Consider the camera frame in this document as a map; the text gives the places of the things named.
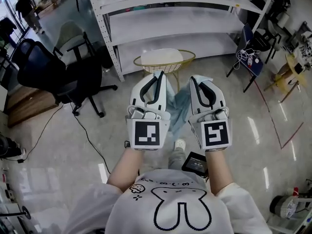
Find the shelf rack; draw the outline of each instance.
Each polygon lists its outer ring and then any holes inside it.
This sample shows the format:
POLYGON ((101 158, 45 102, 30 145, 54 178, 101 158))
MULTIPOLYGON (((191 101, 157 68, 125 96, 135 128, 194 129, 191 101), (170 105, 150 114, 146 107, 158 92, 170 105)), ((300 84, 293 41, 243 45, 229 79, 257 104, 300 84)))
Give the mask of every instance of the shelf rack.
POLYGON ((177 48, 193 51, 197 58, 231 54, 236 45, 229 33, 239 33, 243 23, 235 13, 202 7, 163 7, 124 13, 125 9, 155 3, 200 2, 258 13, 248 0, 90 0, 118 77, 140 70, 133 64, 143 51, 177 48))

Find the white t-shirt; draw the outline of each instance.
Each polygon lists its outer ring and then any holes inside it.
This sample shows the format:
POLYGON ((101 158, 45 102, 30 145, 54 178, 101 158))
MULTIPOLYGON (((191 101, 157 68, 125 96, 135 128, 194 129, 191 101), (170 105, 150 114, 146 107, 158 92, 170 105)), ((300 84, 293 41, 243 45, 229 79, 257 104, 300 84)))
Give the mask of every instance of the white t-shirt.
POLYGON ((272 234, 251 195, 232 183, 217 196, 199 176, 158 169, 124 193, 92 186, 77 203, 64 234, 272 234))

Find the white sneaker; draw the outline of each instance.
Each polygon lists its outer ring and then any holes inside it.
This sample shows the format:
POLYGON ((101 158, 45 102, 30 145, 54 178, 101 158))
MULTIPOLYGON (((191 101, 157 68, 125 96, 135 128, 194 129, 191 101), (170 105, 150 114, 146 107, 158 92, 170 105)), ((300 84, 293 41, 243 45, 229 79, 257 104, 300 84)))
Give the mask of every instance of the white sneaker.
POLYGON ((185 151, 185 146, 186 146, 186 143, 183 139, 179 138, 176 140, 175 149, 181 148, 183 151, 185 151))

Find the shoe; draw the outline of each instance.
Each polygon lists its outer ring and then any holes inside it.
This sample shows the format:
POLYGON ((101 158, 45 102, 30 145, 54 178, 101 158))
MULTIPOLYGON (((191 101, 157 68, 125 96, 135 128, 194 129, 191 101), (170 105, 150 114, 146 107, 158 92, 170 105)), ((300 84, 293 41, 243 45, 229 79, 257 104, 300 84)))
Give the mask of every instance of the shoe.
POLYGON ((185 151, 186 143, 183 139, 179 138, 175 142, 175 149, 181 148, 183 151, 185 151))
POLYGON ((26 148, 21 148, 21 155, 20 157, 23 158, 26 155, 26 148))

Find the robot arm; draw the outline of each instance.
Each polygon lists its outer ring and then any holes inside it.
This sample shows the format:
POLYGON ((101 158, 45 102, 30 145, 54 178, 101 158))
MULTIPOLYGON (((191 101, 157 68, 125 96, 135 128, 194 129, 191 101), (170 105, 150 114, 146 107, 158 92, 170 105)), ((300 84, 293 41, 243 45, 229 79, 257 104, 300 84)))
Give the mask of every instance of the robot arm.
POLYGON ((189 123, 200 148, 214 151, 231 146, 229 108, 222 91, 201 76, 190 78, 190 91, 193 115, 189 123))
POLYGON ((163 71, 143 78, 131 92, 128 106, 127 126, 133 149, 157 150, 164 144, 169 126, 170 113, 166 112, 167 77, 163 71), (155 87, 153 98, 144 96, 155 87))
MULTIPOLYGON (((127 127, 134 149, 157 150, 164 144, 171 115, 166 112, 168 80, 163 72, 142 79, 132 89, 128 106, 127 127), (144 96, 152 88, 153 98, 144 96)), ((212 79, 192 76, 189 80, 193 115, 189 118, 192 131, 202 150, 224 149, 231 145, 229 109, 222 91, 212 79)))

